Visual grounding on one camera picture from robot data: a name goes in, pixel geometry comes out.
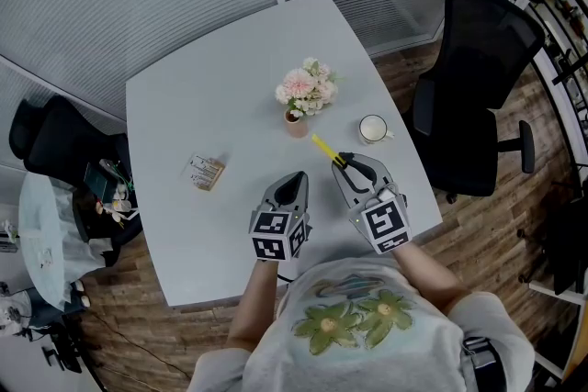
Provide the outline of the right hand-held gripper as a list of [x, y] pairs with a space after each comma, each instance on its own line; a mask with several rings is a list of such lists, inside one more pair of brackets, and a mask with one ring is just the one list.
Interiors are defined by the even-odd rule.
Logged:
[[334, 180], [346, 204], [349, 220], [377, 254], [391, 252], [412, 240], [404, 195], [385, 165], [365, 154], [343, 153], [345, 168], [332, 164]]

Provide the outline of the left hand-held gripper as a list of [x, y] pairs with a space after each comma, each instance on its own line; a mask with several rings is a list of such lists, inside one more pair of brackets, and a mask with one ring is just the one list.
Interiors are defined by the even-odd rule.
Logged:
[[308, 198], [309, 178], [305, 172], [288, 174], [267, 188], [262, 203], [275, 210], [254, 211], [249, 226], [258, 260], [289, 262], [299, 256], [311, 230], [310, 216], [304, 213]]

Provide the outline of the person's left forearm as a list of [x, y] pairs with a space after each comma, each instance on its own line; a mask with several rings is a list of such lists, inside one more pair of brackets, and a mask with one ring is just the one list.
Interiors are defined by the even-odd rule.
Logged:
[[278, 262], [258, 260], [232, 319], [226, 348], [253, 352], [274, 321]]

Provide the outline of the person's right forearm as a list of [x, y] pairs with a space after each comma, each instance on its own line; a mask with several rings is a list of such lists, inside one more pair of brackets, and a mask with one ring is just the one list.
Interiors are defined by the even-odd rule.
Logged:
[[471, 293], [450, 270], [413, 242], [396, 248], [392, 255], [408, 282], [444, 314]]

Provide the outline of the white mug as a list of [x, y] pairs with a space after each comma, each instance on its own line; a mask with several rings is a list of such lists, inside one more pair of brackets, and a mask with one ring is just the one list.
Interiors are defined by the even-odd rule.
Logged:
[[364, 116], [359, 121], [358, 132], [360, 139], [366, 144], [376, 144], [395, 137], [387, 122], [379, 115]]

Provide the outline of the pink ceramic vase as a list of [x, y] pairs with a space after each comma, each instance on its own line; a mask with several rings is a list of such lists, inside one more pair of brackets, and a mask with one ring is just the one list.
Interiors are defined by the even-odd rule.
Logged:
[[308, 124], [304, 116], [295, 116], [294, 110], [286, 110], [284, 119], [288, 134], [292, 138], [301, 139], [308, 134]]

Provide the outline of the small printed card box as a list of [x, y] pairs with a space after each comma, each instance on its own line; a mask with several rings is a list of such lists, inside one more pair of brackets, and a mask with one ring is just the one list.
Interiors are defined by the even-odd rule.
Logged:
[[217, 184], [224, 169], [224, 163], [194, 153], [188, 160], [187, 177], [197, 189], [210, 191]]

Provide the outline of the pink flower bouquet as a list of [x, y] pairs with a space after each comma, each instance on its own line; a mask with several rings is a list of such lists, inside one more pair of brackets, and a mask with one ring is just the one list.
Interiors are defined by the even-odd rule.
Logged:
[[330, 106], [338, 95], [340, 80], [327, 64], [306, 58], [299, 68], [285, 75], [276, 87], [275, 98], [286, 107], [287, 120], [296, 122]]

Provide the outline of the black mesh office chair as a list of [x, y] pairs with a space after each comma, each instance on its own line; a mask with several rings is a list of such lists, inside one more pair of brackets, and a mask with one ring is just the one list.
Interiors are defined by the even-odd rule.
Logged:
[[543, 28], [510, 0], [445, 0], [440, 51], [402, 117], [431, 186], [448, 203], [491, 196], [503, 152], [519, 152], [523, 173], [534, 172], [530, 125], [520, 121], [517, 137], [499, 140], [494, 113], [544, 42]]
[[117, 222], [106, 211], [99, 213], [96, 204], [103, 201], [106, 184], [97, 180], [126, 185], [130, 202], [137, 204], [127, 135], [100, 131], [70, 101], [56, 95], [44, 106], [21, 101], [8, 142], [28, 171], [73, 188], [73, 217], [82, 240], [110, 241], [112, 247], [102, 257], [107, 267], [114, 265], [121, 247], [142, 232], [141, 217]]

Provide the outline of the white flower print shirt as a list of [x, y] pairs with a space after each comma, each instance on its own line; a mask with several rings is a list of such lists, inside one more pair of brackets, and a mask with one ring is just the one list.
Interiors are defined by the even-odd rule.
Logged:
[[476, 338], [498, 354], [506, 392], [525, 392], [535, 353], [496, 295], [443, 312], [392, 259], [345, 258], [290, 285], [252, 352], [201, 355], [187, 392], [466, 392], [464, 343]]

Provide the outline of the dark green box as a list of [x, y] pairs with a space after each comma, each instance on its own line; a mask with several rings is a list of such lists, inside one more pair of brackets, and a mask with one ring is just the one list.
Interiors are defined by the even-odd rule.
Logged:
[[85, 169], [84, 183], [102, 203], [113, 201], [118, 186], [117, 179], [112, 175], [107, 176], [90, 162]]

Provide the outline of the black equipment stand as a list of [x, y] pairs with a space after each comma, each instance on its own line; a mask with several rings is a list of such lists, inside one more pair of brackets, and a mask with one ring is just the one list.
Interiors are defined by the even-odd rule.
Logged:
[[584, 291], [588, 271], [588, 184], [582, 196], [573, 199], [548, 216], [544, 235], [529, 239], [541, 254], [527, 274], [520, 274], [520, 284], [530, 284], [535, 273], [545, 266], [553, 276], [553, 290], [561, 295], [569, 287]]

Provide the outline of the round glass table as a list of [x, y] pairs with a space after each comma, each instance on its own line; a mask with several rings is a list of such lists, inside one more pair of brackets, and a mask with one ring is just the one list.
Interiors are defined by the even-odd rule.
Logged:
[[17, 231], [28, 275], [40, 296], [60, 311], [72, 301], [72, 283], [104, 268], [109, 239], [86, 242], [73, 213], [73, 192], [41, 174], [26, 174]]

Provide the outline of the black tripod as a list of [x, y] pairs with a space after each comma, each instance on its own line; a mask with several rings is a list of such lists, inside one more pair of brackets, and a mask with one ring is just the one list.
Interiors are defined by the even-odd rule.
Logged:
[[62, 371], [82, 373], [79, 362], [81, 355], [64, 324], [52, 322], [40, 329], [28, 329], [25, 337], [29, 342], [41, 340], [51, 342], [49, 346], [40, 346], [48, 366], [57, 365]]

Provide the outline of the white cloth bundle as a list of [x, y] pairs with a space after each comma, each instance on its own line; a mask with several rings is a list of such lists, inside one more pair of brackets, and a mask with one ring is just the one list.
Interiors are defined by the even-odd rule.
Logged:
[[0, 294], [0, 337], [15, 335], [28, 327], [31, 301], [26, 290]]

